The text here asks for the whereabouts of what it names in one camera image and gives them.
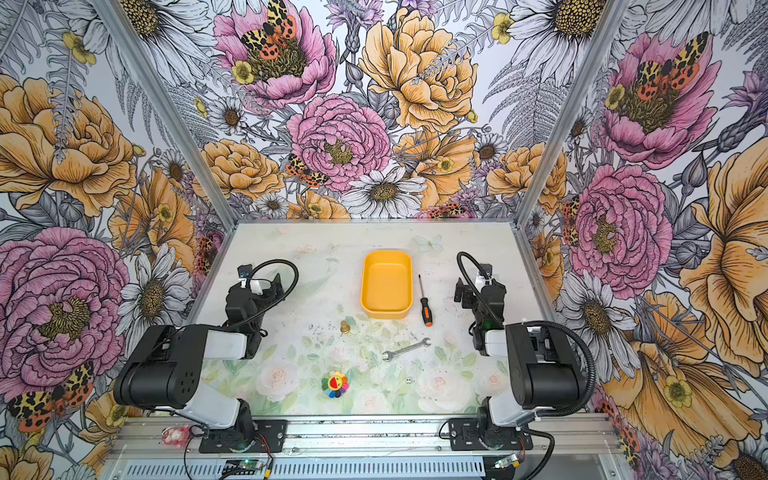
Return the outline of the orange black handled screwdriver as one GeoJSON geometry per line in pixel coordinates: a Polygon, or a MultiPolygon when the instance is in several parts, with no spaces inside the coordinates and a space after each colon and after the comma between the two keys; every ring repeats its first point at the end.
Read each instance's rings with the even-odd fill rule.
{"type": "Polygon", "coordinates": [[[429,300],[424,292],[422,277],[421,275],[418,275],[417,278],[418,278],[419,292],[421,294],[421,298],[420,298],[421,318],[426,327],[432,327],[434,323],[433,313],[429,305],[429,300]]]}

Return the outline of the yellow plastic bin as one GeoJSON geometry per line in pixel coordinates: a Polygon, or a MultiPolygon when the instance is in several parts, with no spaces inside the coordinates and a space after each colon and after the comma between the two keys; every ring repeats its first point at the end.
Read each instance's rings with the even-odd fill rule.
{"type": "Polygon", "coordinates": [[[401,250],[376,250],[363,262],[360,302],[375,320],[402,320],[412,308],[413,266],[401,250]]]}

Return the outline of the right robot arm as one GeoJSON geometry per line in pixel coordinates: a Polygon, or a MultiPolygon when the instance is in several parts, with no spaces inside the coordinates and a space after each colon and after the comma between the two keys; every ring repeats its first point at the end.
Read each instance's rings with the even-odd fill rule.
{"type": "Polygon", "coordinates": [[[457,254],[457,264],[454,301],[472,312],[473,347],[506,364],[508,386],[483,398],[474,420],[448,421],[451,449],[528,450],[532,423],[572,415],[591,398],[597,381],[594,357],[575,331],[557,322],[507,324],[507,290],[493,278],[492,267],[466,252],[457,254]]]}

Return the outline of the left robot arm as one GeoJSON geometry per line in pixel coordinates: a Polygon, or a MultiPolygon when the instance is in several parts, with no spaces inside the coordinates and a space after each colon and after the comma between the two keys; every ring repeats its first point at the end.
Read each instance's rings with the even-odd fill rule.
{"type": "Polygon", "coordinates": [[[148,328],[117,376],[113,395],[121,406],[179,416],[201,429],[219,449],[268,448],[248,402],[228,397],[201,379],[206,360],[256,357],[267,336],[263,318],[296,288],[297,266],[284,259],[253,267],[230,287],[221,325],[148,328]]]}

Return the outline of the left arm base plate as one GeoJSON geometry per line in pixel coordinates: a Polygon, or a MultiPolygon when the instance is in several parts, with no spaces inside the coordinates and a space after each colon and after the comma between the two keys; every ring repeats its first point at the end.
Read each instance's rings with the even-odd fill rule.
{"type": "Polygon", "coordinates": [[[286,420],[255,420],[244,430],[236,426],[212,430],[199,446],[202,454],[280,453],[286,439],[286,420]]]}

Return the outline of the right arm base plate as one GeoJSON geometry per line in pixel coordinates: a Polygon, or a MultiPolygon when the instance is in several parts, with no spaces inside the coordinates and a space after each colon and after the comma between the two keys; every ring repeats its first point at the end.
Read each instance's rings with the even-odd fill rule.
{"type": "Polygon", "coordinates": [[[528,451],[533,448],[528,433],[512,427],[481,424],[477,418],[450,418],[447,436],[453,451],[528,451]]]}

